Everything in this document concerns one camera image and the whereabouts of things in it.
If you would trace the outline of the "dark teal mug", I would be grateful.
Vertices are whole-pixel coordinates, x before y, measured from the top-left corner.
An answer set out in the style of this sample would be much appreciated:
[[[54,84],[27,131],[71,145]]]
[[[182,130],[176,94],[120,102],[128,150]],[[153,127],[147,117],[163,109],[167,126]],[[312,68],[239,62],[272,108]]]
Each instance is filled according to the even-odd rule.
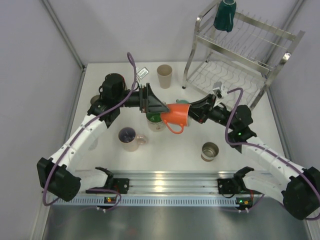
[[[231,32],[234,27],[236,9],[235,0],[221,0],[213,23],[215,29],[227,33]]]

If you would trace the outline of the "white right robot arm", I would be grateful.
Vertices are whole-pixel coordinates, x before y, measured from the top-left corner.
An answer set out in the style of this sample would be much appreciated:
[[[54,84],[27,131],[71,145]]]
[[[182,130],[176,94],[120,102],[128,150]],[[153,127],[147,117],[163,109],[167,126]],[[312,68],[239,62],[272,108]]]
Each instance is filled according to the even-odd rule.
[[[226,143],[249,157],[271,174],[271,181],[259,178],[252,167],[244,167],[233,175],[236,191],[254,190],[276,200],[298,220],[316,221],[311,214],[320,208],[320,171],[292,162],[265,144],[250,129],[252,112],[240,103],[242,94],[231,111],[221,106],[217,97],[209,94],[190,104],[188,115],[198,123],[211,120],[225,127]]]

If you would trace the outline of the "orange mug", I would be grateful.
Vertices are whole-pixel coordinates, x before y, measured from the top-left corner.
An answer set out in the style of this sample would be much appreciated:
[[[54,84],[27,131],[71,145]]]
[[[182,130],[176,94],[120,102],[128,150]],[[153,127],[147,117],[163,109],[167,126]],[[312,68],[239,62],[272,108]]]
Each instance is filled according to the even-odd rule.
[[[172,103],[167,105],[169,112],[162,112],[160,114],[161,120],[164,122],[166,127],[176,135],[181,134],[185,127],[189,124],[189,110],[191,104],[189,103]],[[179,131],[175,131],[171,128],[171,125],[177,125],[180,127]]]

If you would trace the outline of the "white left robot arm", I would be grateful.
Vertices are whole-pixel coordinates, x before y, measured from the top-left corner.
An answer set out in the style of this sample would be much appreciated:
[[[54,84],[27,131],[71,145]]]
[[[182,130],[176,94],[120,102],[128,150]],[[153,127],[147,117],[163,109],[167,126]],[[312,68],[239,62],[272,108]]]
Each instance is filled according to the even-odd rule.
[[[139,108],[142,113],[168,113],[170,110],[152,92],[147,83],[137,91],[127,89],[125,79],[118,73],[105,76],[99,87],[99,98],[89,108],[74,134],[48,159],[42,157],[37,165],[43,193],[51,193],[69,202],[79,192],[98,188],[109,193],[114,188],[113,174],[103,168],[77,171],[76,168],[95,141],[120,115],[120,109]]]

